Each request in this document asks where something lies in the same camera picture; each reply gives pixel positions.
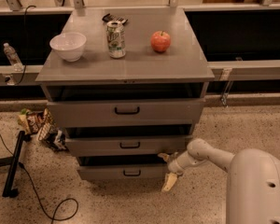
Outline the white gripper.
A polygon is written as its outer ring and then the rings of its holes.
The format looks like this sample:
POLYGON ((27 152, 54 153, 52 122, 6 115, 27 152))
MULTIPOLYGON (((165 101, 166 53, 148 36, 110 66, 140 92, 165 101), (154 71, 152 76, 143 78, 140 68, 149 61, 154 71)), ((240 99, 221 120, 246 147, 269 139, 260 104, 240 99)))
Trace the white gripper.
POLYGON ((173 154, 159 153, 158 157, 167 162, 168 170, 171 172, 165 175, 162 192, 170 191, 175 185, 178 175, 182 175, 186 169, 198 165, 198 162, 187 151, 173 154))

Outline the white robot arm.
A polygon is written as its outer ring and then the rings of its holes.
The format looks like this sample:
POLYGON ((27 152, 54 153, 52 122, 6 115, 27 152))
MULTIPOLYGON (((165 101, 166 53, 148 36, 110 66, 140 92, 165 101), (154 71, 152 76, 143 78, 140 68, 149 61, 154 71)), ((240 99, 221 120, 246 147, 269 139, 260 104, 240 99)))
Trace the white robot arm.
POLYGON ((163 191, 186 169, 210 161, 228 174, 226 224, 280 224, 280 160, 272 154, 254 148, 232 154, 197 138, 185 151, 159 157, 169 170, 163 191))

